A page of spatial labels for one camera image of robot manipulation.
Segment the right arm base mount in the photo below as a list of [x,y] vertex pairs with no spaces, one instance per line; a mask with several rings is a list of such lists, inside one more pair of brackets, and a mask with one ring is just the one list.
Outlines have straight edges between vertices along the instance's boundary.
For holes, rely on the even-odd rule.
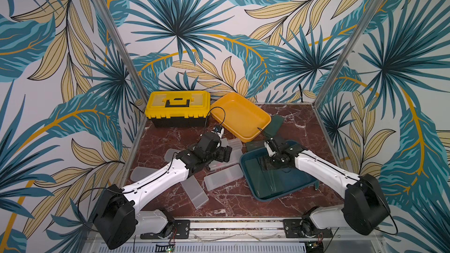
[[331,238],[333,233],[330,229],[318,229],[309,220],[284,219],[282,221],[286,238]]

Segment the green pencil case back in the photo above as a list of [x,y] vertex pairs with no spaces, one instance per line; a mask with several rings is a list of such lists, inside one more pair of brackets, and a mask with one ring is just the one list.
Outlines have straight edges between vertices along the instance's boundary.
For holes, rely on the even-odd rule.
[[284,123],[285,118],[280,115],[273,115],[271,122],[265,127],[264,134],[266,137],[273,137]]

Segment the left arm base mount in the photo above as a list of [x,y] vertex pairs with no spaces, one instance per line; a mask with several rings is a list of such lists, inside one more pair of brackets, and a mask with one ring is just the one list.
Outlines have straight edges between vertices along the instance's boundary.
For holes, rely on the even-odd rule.
[[160,233],[145,233],[140,235],[142,240],[187,240],[191,230],[190,220],[170,221]]

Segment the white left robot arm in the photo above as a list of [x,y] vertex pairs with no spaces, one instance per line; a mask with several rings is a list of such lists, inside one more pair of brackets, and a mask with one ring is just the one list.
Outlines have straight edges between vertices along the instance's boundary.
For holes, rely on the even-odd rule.
[[173,153],[166,166],[146,178],[124,187],[111,185],[104,189],[93,211],[93,224],[108,249],[119,248],[135,235],[170,235],[170,219],[163,211],[156,210],[150,218],[141,216],[140,211],[168,188],[189,179],[211,162],[228,162],[231,153],[230,146],[221,144],[220,134],[206,132],[198,143]]

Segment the yellow black toolbox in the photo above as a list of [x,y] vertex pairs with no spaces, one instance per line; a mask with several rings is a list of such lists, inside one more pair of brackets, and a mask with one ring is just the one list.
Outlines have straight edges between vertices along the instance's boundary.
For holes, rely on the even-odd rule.
[[150,95],[145,115],[156,128],[203,127],[210,104],[207,91],[155,91]]

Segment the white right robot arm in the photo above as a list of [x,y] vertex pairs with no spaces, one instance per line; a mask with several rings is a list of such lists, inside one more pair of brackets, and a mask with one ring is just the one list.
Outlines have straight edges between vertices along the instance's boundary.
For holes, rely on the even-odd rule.
[[301,217],[295,231],[302,237],[317,237],[328,228],[351,228],[369,235],[390,217],[391,210],[378,180],[370,175],[346,171],[322,159],[301,144],[290,145],[279,136],[267,139],[266,170],[295,168],[324,183],[343,199],[343,204],[314,207]]

